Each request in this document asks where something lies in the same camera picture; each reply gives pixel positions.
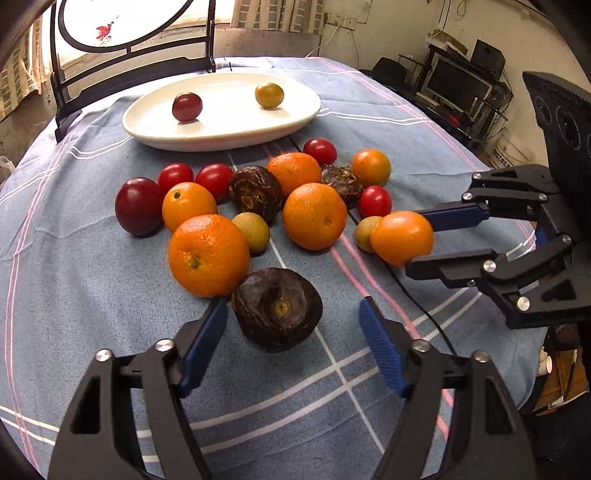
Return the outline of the small orange tomato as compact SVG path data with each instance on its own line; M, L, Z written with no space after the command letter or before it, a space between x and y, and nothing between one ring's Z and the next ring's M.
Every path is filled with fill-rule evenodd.
M396 211L383 217L372 233L370 244L377 256L396 268L430 255L435 234L430 222L414 211Z

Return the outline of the dark brown water chestnut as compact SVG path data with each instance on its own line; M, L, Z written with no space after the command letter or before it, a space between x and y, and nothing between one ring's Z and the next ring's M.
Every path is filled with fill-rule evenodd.
M280 182L269 169L252 165L239 169L229 184L229 198L239 213L256 213L273 224L283 206Z
M280 353L301 344L322 319L322 298L310 281L290 269L256 270L235 288L231 306L245 338Z
M363 184L349 167L322 166L322 184L331 186L339 193L339 197L349 210L356 208L363 192Z

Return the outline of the small yellow longan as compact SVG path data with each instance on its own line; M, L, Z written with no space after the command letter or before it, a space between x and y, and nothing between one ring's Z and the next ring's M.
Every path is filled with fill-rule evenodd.
M355 239L356 246L358 246L364 252L370 254L374 253L375 250L372 246L372 242L370 241L370 235L381 220L381 216L370 216L363 218L363 220L361 220L359 224L356 225L355 232L353 232L353 238Z
M232 218L232 223L242 230L252 254L266 250L270 243L270 227L263 217L253 212L242 212Z

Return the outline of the yellow green tomato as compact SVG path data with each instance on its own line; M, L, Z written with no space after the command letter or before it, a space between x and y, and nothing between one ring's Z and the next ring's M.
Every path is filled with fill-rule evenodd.
M254 96L256 96L256 102L263 109L274 109L283 103L284 92L280 85L267 82L256 87Z

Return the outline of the dark red plum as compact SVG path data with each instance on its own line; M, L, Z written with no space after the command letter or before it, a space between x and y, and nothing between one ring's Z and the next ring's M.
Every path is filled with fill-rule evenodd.
M193 121L202 111L202 100L192 92L178 94L173 100L171 111L179 122Z
M163 226L164 196L162 188L151 179L129 179L115 197L115 216L119 225L135 237L155 234Z

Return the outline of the orange yellow tomato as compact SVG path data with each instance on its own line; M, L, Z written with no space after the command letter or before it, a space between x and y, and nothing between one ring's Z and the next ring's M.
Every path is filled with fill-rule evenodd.
M382 186L391 176L392 165L383 152L365 149L353 156L352 171L363 186Z

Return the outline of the white bucket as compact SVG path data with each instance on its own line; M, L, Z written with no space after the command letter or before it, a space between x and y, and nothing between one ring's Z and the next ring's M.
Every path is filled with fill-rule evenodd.
M534 152L510 129L504 127L497 136L497 142L490 157L494 169L530 165L535 162Z

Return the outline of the computer monitor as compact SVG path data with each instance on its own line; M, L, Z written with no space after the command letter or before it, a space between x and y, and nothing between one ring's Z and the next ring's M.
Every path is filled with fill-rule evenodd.
M488 99L492 85L451 60L440 57L426 82L425 91L474 118Z

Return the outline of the large orange mandarin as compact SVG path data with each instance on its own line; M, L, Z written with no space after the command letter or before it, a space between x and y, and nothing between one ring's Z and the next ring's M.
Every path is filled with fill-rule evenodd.
M266 163L266 169L279 181L284 198L301 185L321 182L322 171L317 160L301 152L278 155Z
M301 248L320 251L339 239L346 227L348 209L339 193L322 183L294 189L283 206L283 226L288 238Z

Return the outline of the black speaker box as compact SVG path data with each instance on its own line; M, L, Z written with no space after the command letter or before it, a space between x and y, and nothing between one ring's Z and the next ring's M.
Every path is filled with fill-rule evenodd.
M499 80L503 74L506 59L501 50L478 39L472 53L471 62L488 72L496 80Z

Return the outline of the blue plaid tablecloth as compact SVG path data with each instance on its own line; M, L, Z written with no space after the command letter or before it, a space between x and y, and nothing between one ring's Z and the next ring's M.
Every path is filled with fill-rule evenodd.
M515 404L545 337L437 254L533 251L524 221L440 229L484 165L358 71L232 59L43 132L1 189L1 427L52 479L368 479L410 384L384 328L488 354Z

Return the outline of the red cherry tomato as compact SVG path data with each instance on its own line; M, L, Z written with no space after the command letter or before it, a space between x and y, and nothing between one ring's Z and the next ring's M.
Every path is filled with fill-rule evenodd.
M184 182L192 182L193 171L185 163L172 163L165 166L158 174L157 183L164 193Z
M232 177L233 170L228 165L215 163L202 168L194 182L211 193L217 203L222 203L229 196Z

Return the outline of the white ceramic plate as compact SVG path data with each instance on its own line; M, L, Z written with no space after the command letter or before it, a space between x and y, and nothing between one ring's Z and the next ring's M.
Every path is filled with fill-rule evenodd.
M256 87L276 83L283 88L279 107L266 110L256 102ZM172 115L176 95L192 92L204 108L197 119L180 123ZM248 69L185 77L133 102L122 126L140 143L166 151L211 152L263 144L293 134L321 110L321 99L310 87Z

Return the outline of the small orange mandarin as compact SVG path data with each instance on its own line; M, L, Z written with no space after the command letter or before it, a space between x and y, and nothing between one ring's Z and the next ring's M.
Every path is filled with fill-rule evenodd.
M211 192L194 182L173 186L162 203L164 226L170 233L192 217L216 213L217 203Z

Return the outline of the round bird painting screen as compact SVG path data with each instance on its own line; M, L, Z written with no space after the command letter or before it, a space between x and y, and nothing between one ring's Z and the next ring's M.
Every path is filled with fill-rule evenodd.
M183 1L180 5L174 7L171 13L166 14L162 21L156 23L152 29L144 34L111 45L98 44L96 46L76 39L68 29L66 9L72 4L71 1L57 1L50 8L49 48L52 67L50 85L56 102L55 139L57 142L61 142L66 137L70 125L81 114L82 109L98 100L128 88L168 76L199 71L213 72L215 70L213 47L216 3L214 1L206 3L204 33L149 46L145 43L164 32L177 21L192 5L190 1ZM66 44L87 54L113 53L115 56L71 77L66 77L57 52L57 37L63 38ZM71 86L110 67L166 50L197 45L204 47L204 55L200 57L194 59L176 57L141 65L86 86L75 97L70 95L69 88Z

